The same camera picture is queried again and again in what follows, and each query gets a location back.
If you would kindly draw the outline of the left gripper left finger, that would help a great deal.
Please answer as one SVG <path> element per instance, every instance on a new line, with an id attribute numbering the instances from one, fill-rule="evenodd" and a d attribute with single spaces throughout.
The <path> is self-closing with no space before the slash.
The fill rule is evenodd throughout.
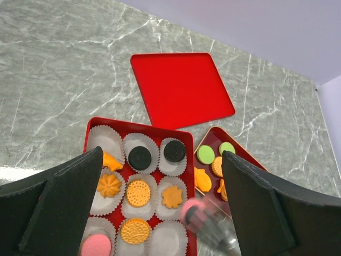
<path id="1" fill-rule="evenodd" d="M 96 147 L 1 186 L 1 255 L 77 255 L 102 170 Z"/>

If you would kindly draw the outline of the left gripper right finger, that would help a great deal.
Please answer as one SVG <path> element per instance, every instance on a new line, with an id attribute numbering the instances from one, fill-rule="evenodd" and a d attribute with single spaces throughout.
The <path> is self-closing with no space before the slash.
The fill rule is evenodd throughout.
<path id="1" fill-rule="evenodd" d="M 296 185 L 234 153 L 223 178 L 242 255 L 340 255 L 340 198 Z"/>

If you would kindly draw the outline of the metal tongs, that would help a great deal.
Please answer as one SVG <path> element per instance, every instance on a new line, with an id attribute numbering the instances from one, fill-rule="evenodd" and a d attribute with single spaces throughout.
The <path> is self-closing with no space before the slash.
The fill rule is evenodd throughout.
<path id="1" fill-rule="evenodd" d="M 216 252 L 223 255 L 241 255 L 232 219 L 223 212 L 213 199 L 207 196 L 196 199 L 204 202 L 205 212 L 210 219 L 210 226 L 208 230 L 192 233 L 196 234 L 200 241 Z"/>

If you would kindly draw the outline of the orange sandwich cookie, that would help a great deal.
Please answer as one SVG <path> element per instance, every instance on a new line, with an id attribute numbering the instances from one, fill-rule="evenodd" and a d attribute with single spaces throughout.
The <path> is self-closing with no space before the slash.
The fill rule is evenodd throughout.
<path id="1" fill-rule="evenodd" d="M 130 245 L 144 243 L 150 236 L 150 225 L 141 218 L 127 219 L 121 226 L 120 235 Z"/>
<path id="2" fill-rule="evenodd" d="M 126 200 L 133 207 L 145 206 L 151 197 L 150 186 L 144 180 L 133 180 L 126 189 Z"/>

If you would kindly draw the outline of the orange flower cookie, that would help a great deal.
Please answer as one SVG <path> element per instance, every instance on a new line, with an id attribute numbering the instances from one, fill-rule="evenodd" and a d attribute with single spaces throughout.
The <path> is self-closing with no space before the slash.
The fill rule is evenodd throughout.
<path id="1" fill-rule="evenodd" d="M 183 203 L 183 190 L 176 185 L 168 186 L 161 193 L 162 205 L 168 209 L 177 209 Z"/>

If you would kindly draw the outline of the red cookie box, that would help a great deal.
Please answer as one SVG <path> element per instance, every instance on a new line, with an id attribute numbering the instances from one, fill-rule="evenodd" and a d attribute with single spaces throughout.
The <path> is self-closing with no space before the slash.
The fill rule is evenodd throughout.
<path id="1" fill-rule="evenodd" d="M 186 148 L 185 158 L 178 163 L 164 156 L 165 146 L 172 140 Z M 128 154 L 136 146 L 144 146 L 151 153 L 151 164 L 144 171 L 133 169 L 128 162 Z M 111 255 L 196 255 L 197 238 L 180 221 L 183 204 L 195 196 L 192 134 L 93 117 L 87 125 L 84 150 L 95 147 L 101 147 L 124 167 L 114 172 L 102 167 L 100 178 L 115 174 L 121 181 L 120 192 L 112 198 L 95 192 L 82 243 L 89 235 L 103 233 L 111 240 Z M 126 200 L 127 186 L 133 180 L 144 180 L 150 186 L 151 197 L 143 207 L 133 207 Z M 161 203 L 161 193 L 173 185 L 183 190 L 183 203 L 177 209 L 168 209 Z M 151 227 L 144 243 L 130 245 L 121 238 L 122 224 L 132 218 L 141 218 Z"/>

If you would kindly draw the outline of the black sandwich cookie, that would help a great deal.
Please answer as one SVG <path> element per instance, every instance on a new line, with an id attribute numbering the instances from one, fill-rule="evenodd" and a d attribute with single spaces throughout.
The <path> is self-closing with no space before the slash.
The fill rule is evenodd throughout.
<path id="1" fill-rule="evenodd" d="M 137 171 L 146 170 L 150 166 L 151 160 L 151 153 L 144 146 L 136 146 L 128 154 L 130 166 Z"/>
<path id="2" fill-rule="evenodd" d="M 168 161 L 178 163 L 185 158 L 185 155 L 186 148 L 180 141 L 172 140 L 166 144 L 164 156 Z"/>

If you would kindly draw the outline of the red box lid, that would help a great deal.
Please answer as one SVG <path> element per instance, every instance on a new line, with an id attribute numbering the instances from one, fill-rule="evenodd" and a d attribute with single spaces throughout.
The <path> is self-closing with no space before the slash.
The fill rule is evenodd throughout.
<path id="1" fill-rule="evenodd" d="M 152 126 L 175 130 L 236 113 L 209 53 L 134 54 L 131 66 Z"/>

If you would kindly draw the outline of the pink round cookie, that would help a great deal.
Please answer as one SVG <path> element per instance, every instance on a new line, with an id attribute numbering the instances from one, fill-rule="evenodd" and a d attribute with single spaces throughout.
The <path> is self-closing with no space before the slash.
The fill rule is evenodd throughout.
<path id="1" fill-rule="evenodd" d="M 208 230 L 210 219 L 205 212 L 206 206 L 202 200 L 188 199 L 181 208 L 180 221 L 186 229 L 193 233 Z"/>

